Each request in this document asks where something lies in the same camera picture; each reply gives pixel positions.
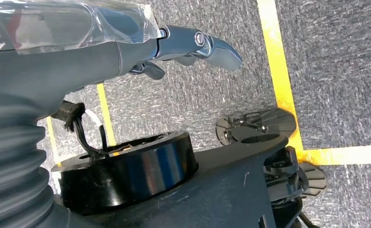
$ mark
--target black cable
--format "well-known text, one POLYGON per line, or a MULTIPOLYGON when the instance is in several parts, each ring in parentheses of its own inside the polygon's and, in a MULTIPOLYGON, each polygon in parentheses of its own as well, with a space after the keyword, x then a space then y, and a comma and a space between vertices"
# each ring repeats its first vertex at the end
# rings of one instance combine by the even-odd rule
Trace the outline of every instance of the black cable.
POLYGON ((106 156, 108 153, 104 152, 102 150, 98 150, 92 146, 90 146, 85 137, 85 133, 83 130, 82 121, 77 118, 73 121, 73 126, 76 132, 77 140, 79 141, 80 145, 83 147, 83 149, 91 156, 91 157, 97 157, 97 156, 106 156))
POLYGON ((108 152, 107 151, 107 138, 105 136, 105 130, 104 130, 104 126, 101 125, 98 127, 98 130, 100 130, 100 135, 101 135, 101 142, 103 144, 103 151, 104 152, 108 152))

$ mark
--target plastic wrap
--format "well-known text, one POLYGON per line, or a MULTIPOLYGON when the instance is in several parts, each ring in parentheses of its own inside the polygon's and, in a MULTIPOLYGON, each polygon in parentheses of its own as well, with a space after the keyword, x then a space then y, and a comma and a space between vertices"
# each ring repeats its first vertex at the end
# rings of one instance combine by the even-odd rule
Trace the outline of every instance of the plastic wrap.
POLYGON ((161 37, 150 5, 115 0, 0 0, 0 25, 0 49, 19 54, 161 37))

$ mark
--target screw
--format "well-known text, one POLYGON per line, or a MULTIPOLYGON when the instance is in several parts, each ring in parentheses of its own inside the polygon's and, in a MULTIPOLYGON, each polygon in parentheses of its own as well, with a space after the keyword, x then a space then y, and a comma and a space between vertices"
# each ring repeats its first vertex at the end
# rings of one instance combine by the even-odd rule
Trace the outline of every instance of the screw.
POLYGON ((167 32, 166 32, 166 30, 164 30, 164 29, 160 29, 160 35, 162 36, 162 38, 166 38, 166 37, 167 37, 167 32))
POLYGON ((199 46, 202 47, 205 44, 205 35, 198 31, 195 33, 195 43, 199 46))

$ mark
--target pivot bolt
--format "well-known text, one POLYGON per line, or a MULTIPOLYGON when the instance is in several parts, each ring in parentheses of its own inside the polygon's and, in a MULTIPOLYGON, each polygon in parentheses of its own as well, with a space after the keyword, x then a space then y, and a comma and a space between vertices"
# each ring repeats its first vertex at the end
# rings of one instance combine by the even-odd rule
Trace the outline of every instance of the pivot bolt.
POLYGON ((195 33, 195 43, 199 46, 202 47, 205 44, 205 35, 198 31, 195 33))

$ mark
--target gray plastic part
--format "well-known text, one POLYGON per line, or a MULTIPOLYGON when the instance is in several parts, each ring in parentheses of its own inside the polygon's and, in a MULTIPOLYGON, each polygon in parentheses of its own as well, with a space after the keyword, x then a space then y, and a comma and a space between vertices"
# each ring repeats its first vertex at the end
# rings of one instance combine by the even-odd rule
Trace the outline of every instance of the gray plastic part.
POLYGON ((110 42, 23 56, 0 52, 0 227, 98 227, 53 201, 49 174, 40 168, 46 152, 36 144, 45 129, 37 121, 54 113, 67 93, 125 74, 153 54, 153 44, 110 42))

